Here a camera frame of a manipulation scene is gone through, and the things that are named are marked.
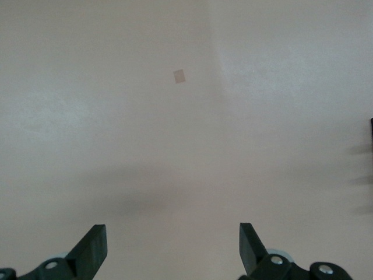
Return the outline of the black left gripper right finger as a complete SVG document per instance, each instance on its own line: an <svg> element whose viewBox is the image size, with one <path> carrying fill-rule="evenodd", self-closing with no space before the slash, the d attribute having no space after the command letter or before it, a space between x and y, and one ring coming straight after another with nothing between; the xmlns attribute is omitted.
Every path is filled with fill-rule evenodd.
<svg viewBox="0 0 373 280"><path fill-rule="evenodd" d="M246 274L238 280L353 280L330 262L315 262L305 270L279 253L269 253L251 223L240 223L239 238Z"/></svg>

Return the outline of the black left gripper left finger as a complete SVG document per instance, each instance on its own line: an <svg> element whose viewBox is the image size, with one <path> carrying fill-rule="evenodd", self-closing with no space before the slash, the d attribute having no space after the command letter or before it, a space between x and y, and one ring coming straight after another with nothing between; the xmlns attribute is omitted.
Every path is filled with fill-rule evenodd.
<svg viewBox="0 0 373 280"><path fill-rule="evenodd" d="M21 276L0 268L0 280L93 280L107 253L106 226L94 225L66 256L50 258Z"/></svg>

